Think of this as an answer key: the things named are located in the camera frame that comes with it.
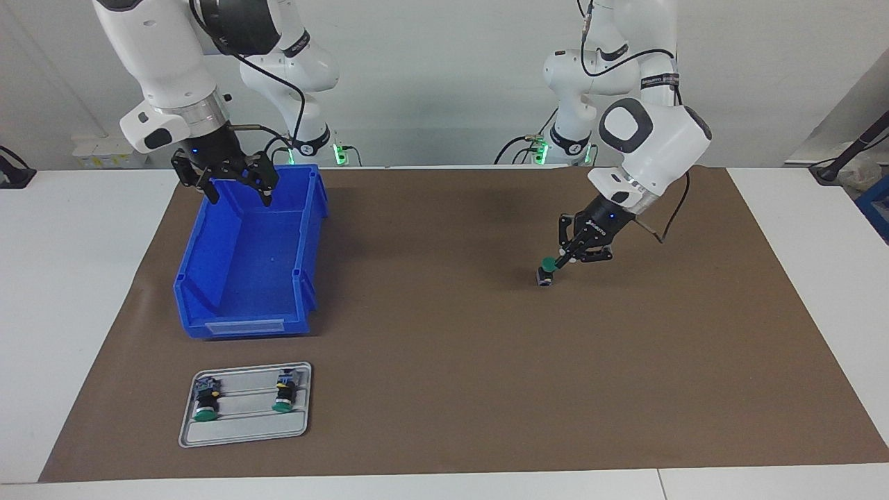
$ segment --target white wall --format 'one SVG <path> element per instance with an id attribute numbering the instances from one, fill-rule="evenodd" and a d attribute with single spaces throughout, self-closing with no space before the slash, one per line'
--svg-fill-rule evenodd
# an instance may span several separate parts
<path id="1" fill-rule="evenodd" d="M 831 150 L 854 141 L 889 111 L 889 51 L 864 77 L 791 157 L 791 162 L 812 162 L 830 158 Z M 868 153 L 877 161 L 889 163 L 889 141 Z"/>
<path id="2" fill-rule="evenodd" d="M 72 94 L 116 133 L 140 92 L 89 0 L 1 3 Z M 716 134 L 704 158 L 710 165 L 781 165 L 889 46 L 886 0 L 680 5 L 683 95 Z M 506 140 L 536 132 L 555 107 L 542 62 L 577 45 L 580 30 L 569 0 L 302 0 L 300 8 L 342 66 L 340 85 L 321 96 L 329 121 L 373 165 L 490 163 Z M 91 128 L 85 111 L 34 83 L 34 63 L 0 41 L 0 141 L 38 167 L 75 167 L 67 138 Z M 274 109 L 239 82 L 234 61 L 209 59 L 222 90 L 236 98 L 235 121 L 283 129 Z M 246 149 L 264 143 L 254 135 Z"/>

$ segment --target black cable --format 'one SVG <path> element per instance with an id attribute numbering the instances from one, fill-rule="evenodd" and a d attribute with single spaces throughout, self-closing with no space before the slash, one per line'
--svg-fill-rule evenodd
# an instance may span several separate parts
<path id="1" fill-rule="evenodd" d="M 515 156 L 514 158 L 512 158 L 512 165 L 519 165 L 519 164 L 516 163 L 516 162 L 518 161 L 518 157 L 519 157 L 519 155 L 521 155 L 522 153 L 525 154 L 525 158 L 528 158 L 528 153 L 533 153 L 533 152 L 536 151 L 536 150 L 537 150 L 537 149 L 535 149 L 535 148 L 526 148 L 526 149 L 522 149 L 522 150 L 520 150 L 519 152 L 516 153 L 516 156 Z"/>
<path id="2" fill-rule="evenodd" d="M 241 128 L 241 127 L 251 127 L 251 128 L 244 128 L 244 129 L 242 129 L 243 132 L 265 132 L 265 133 L 270 133 L 270 134 L 272 134 L 273 136 L 275 136 L 271 141 L 268 142 L 268 144 L 266 145 L 266 148 L 263 150 L 263 151 L 265 151 L 265 152 L 267 152 L 267 153 L 268 153 L 268 145 L 269 145 L 269 144 L 274 144 L 275 141 L 281 141 L 281 142 L 283 142 L 284 144 L 288 144 L 288 145 L 290 144 L 290 142 L 288 142 L 288 141 L 286 140 L 286 138 L 285 138 L 283 135 L 281 135 L 280 133 L 278 133 L 278 132 L 276 132 L 276 131 L 274 131 L 274 130 L 268 128 L 268 127 L 265 126 L 265 125 L 259 125 L 259 124 L 231 125 L 231 128 L 234 128 L 234 129 Z"/>
<path id="3" fill-rule="evenodd" d="M 886 134 L 885 136 L 883 136 L 883 139 L 880 139 L 879 141 L 870 143 L 870 145 L 867 148 L 862 149 L 861 152 L 863 153 L 864 151 L 870 151 L 871 149 L 874 149 L 875 147 L 879 146 L 886 139 L 889 139 L 889 133 Z"/>
<path id="4" fill-rule="evenodd" d="M 278 153 L 280 153 L 280 152 L 282 152 L 282 151 L 283 151 L 284 153 L 290 154 L 290 150 L 289 150 L 288 148 L 278 148 L 278 149 L 275 149 L 274 151 L 272 151 L 272 156 L 270 157 L 271 160 L 272 160 L 272 164 L 275 163 L 275 155 L 278 154 Z"/>
<path id="5" fill-rule="evenodd" d="M 688 199 L 688 192 L 692 188 L 692 173 L 691 171 L 685 173 L 685 191 L 682 193 L 682 198 L 679 199 L 679 203 L 676 205 L 676 210 L 673 211 L 673 214 L 670 216 L 669 221 L 667 222 L 667 226 L 664 228 L 663 233 L 658 234 L 657 231 L 649 228 L 645 224 L 643 224 L 638 219 L 633 219 L 640 228 L 647 231 L 649 234 L 654 236 L 654 239 L 658 240 L 658 243 L 664 245 L 667 243 L 667 234 L 671 227 L 673 227 L 673 222 L 676 220 L 679 212 L 682 210 L 682 207 L 685 205 L 685 201 Z"/>
<path id="6" fill-rule="evenodd" d="M 587 47 L 587 40 L 586 40 L 586 38 L 584 38 L 584 40 L 581 42 L 581 67 L 583 68 L 583 72 L 586 73 L 587 76 L 589 76 L 589 77 L 593 77 L 593 78 L 600 77 L 600 76 L 605 75 L 605 74 L 607 74 L 607 73 L 611 73 L 612 71 L 616 70 L 617 68 L 620 68 L 620 67 L 623 66 L 624 64 L 627 64 L 627 63 L 630 62 L 631 60 L 638 59 L 638 58 L 640 58 L 640 57 L 642 57 L 642 56 L 646 56 L 646 55 L 648 55 L 648 54 L 662 53 L 662 54 L 667 54 L 671 59 L 675 59 L 675 56 L 673 55 L 673 53 L 670 52 L 670 51 L 668 51 L 668 50 L 665 50 L 665 49 L 649 49 L 649 50 L 647 50 L 647 51 L 642 51 L 642 52 L 640 52 L 640 53 L 635 53 L 635 54 L 629 56 L 627 59 L 622 60 L 621 62 L 618 62 L 618 63 L 615 64 L 614 66 L 611 66 L 611 67 L 608 68 L 608 69 L 605 69 L 605 70 L 603 70 L 603 71 L 600 71 L 599 73 L 590 73 L 589 70 L 587 69 L 587 61 L 586 61 L 586 58 L 583 57 L 583 53 L 584 53 L 584 51 L 586 50 L 586 47 Z"/>
<path id="7" fill-rule="evenodd" d="M 195 22 L 197 23 L 197 26 L 199 26 L 199 27 L 200 27 L 200 28 L 207 34 L 207 36 L 209 36 L 209 37 L 213 40 L 213 42 L 216 43 L 216 45 L 218 45 L 219 47 L 226 47 L 227 50 L 224 51 L 224 52 L 225 52 L 227 55 L 230 55 L 230 56 L 234 57 L 235 59 L 240 60 L 240 61 L 243 62 L 243 64 L 245 64 L 246 66 L 249 66 L 250 68 L 253 68 L 253 69 L 255 69 L 256 71 L 259 71 L 260 73 L 262 73 L 262 74 L 265 75 L 266 77 L 269 77 L 269 78 L 275 80 L 275 81 L 278 82 L 279 84 L 281 84 L 281 85 L 285 85 L 285 86 L 287 86 L 287 87 L 293 89 L 293 91 L 296 92 L 296 93 L 300 96 L 300 114 L 299 114 L 299 115 L 297 116 L 297 118 L 296 118 L 296 126 L 293 128 L 293 139 L 292 139 L 292 142 L 291 142 L 291 146 L 292 146 L 292 148 L 293 148 L 293 149 L 296 149 L 296 136 L 297 136 L 297 133 L 299 133 L 299 131 L 300 131 L 300 125 L 302 125 L 302 116 L 303 116 L 303 115 L 305 114 L 305 112 L 306 112 L 306 94 L 305 94 L 305 93 L 304 93 L 298 86 L 296 86 L 296 85 L 294 85 L 294 84 L 288 82 L 287 80 L 284 80 L 283 78 L 280 78 L 280 77 L 277 77 L 277 76 L 275 76 L 275 75 L 272 75 L 271 73 L 269 73 L 269 72 L 266 71 L 265 69 L 262 69 L 262 68 L 260 68 L 259 66 L 253 64 L 252 62 L 248 61 L 248 60 L 247 60 L 244 56 L 242 56 L 241 54 L 236 53 L 236 52 L 231 52 L 231 51 L 227 48 L 227 46 L 225 45 L 225 43 L 223 43 L 222 40 L 219 39 L 218 36 L 215 36 L 214 34 L 210 33 L 210 29 L 207 28 L 207 25 L 204 24 L 204 20 L 202 20 L 202 19 L 201 19 L 201 16 L 197 13 L 197 7 L 196 7 L 196 4 L 195 4 L 195 1 L 196 1 L 196 0 L 188 0 L 188 8 L 191 10 L 191 15 L 195 18 Z"/>
<path id="8" fill-rule="evenodd" d="M 275 143 L 278 142 L 278 141 L 282 141 L 282 142 L 284 143 L 284 145 L 287 146 L 287 147 L 290 147 L 290 146 L 291 146 L 291 143 L 290 143 L 289 141 L 287 141 L 284 137 L 281 137 L 280 135 L 278 135 L 278 136 L 276 136 L 276 137 L 272 137 L 271 140 L 270 140 L 269 142 L 266 143 L 266 147 L 263 148 L 262 151 L 263 151 L 265 154 L 268 154 L 268 151 L 269 151 L 270 149 L 272 149 L 272 146 L 274 146 Z"/>
<path id="9" fill-rule="evenodd" d="M 546 121 L 545 124 L 543 124 L 541 129 L 537 132 L 537 135 L 543 134 L 543 131 L 547 129 L 547 125 L 549 125 L 549 122 L 553 121 L 553 118 L 556 117 L 556 113 L 558 113 L 558 108 L 553 109 L 553 114 L 549 115 L 549 119 Z M 522 164 L 524 164 L 526 161 L 528 161 L 528 153 L 525 153 L 525 157 L 522 158 Z"/>
<path id="10" fill-rule="evenodd" d="M 596 168 L 596 160 L 599 159 L 599 145 L 593 144 L 590 146 L 591 148 L 596 148 L 596 155 L 593 157 L 593 163 L 590 165 L 591 168 Z"/>
<path id="11" fill-rule="evenodd" d="M 27 168 L 28 170 L 31 169 L 31 167 L 28 166 L 27 163 L 25 163 L 25 160 L 21 159 L 21 157 L 20 157 L 19 155 L 15 154 L 15 151 L 13 151 L 13 150 L 11 150 L 11 149 L 9 149 L 9 148 L 6 148 L 5 146 L 0 146 L 0 151 L 3 151 L 3 152 L 6 153 L 7 155 L 9 155 L 12 159 L 14 159 L 15 161 L 21 163 L 21 165 L 24 166 L 25 168 Z"/>
<path id="12" fill-rule="evenodd" d="M 688 199 L 688 191 L 692 189 L 692 173 L 691 171 L 685 173 L 685 191 L 682 193 L 682 198 L 679 199 L 679 205 L 676 205 L 676 210 L 673 211 L 673 215 L 670 216 L 669 222 L 667 222 L 667 227 L 664 228 L 663 234 L 661 234 L 661 243 L 667 241 L 667 233 L 669 233 L 669 229 L 673 227 L 673 222 L 676 220 L 677 215 L 679 215 L 679 211 L 682 210 L 683 205 L 685 205 L 685 201 Z"/>
<path id="13" fill-rule="evenodd" d="M 880 139 L 879 141 L 873 141 L 873 142 L 871 142 L 871 143 L 868 145 L 868 147 L 865 148 L 865 149 L 862 149 L 861 152 L 863 153 L 864 151 L 870 151 L 871 149 L 874 149 L 875 147 L 879 146 L 879 145 L 880 145 L 883 141 L 885 141 L 886 139 L 889 139 L 889 133 L 886 134 L 886 135 L 885 135 L 882 139 Z M 806 168 L 815 168 L 816 166 L 821 166 L 821 165 L 824 165 L 824 164 L 826 164 L 826 163 L 830 163 L 830 162 L 832 162 L 832 161 L 837 161 L 838 159 L 839 159 L 839 157 L 828 158 L 828 159 L 826 159 L 826 160 L 822 160 L 822 161 L 820 161 L 820 162 L 818 162 L 818 163 L 813 163 L 813 164 L 809 165 L 809 166 L 806 167 Z"/>
<path id="14" fill-rule="evenodd" d="M 361 161 L 361 151 L 358 150 L 355 146 L 343 146 L 343 150 L 355 151 L 355 154 L 358 156 L 358 166 L 364 166 L 364 162 Z"/>
<path id="15" fill-rule="evenodd" d="M 528 138 L 524 135 L 520 135 L 520 136 L 516 137 L 515 139 L 513 139 L 512 141 L 507 142 L 506 146 L 503 146 L 503 149 L 501 149 L 501 152 L 497 155 L 497 158 L 494 160 L 493 164 L 494 165 L 499 164 L 500 159 L 503 157 L 503 154 L 506 153 L 506 150 L 509 149 L 509 147 L 512 146 L 513 144 L 515 144 L 517 142 L 521 142 L 521 141 L 528 141 Z"/>

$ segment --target brown paper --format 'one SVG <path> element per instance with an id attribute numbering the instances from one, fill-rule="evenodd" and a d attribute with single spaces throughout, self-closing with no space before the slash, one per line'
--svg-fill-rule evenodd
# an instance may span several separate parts
<path id="1" fill-rule="evenodd" d="M 42 481 L 889 461 L 725 171 L 694 169 L 665 246 L 631 225 L 549 289 L 558 216 L 595 196 L 581 169 L 324 180 L 304 338 L 185 335 L 172 280 L 200 197 L 176 191 Z M 194 373 L 302 360 L 307 434 L 178 446 Z"/>

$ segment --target blue box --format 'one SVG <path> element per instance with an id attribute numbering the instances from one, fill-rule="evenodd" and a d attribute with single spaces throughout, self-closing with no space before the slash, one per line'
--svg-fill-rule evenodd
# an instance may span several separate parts
<path id="1" fill-rule="evenodd" d="M 270 207 L 235 181 L 215 182 L 219 203 L 201 205 L 173 286 L 192 338 L 308 333 L 327 193 L 316 165 L 276 169 Z"/>

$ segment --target metal tray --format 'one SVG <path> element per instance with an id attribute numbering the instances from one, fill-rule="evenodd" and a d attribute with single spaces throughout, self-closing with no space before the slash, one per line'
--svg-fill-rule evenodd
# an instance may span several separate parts
<path id="1" fill-rule="evenodd" d="M 277 395 L 278 371 L 289 368 L 294 370 L 296 399 L 291 413 L 278 413 L 271 409 Z M 192 388 L 197 379 L 205 376 L 221 383 L 220 416 L 212 422 L 195 422 L 191 418 L 195 410 Z M 305 362 L 199 372 L 188 387 L 179 444 L 183 448 L 196 448 L 300 436 L 308 428 L 311 383 L 312 366 Z"/>

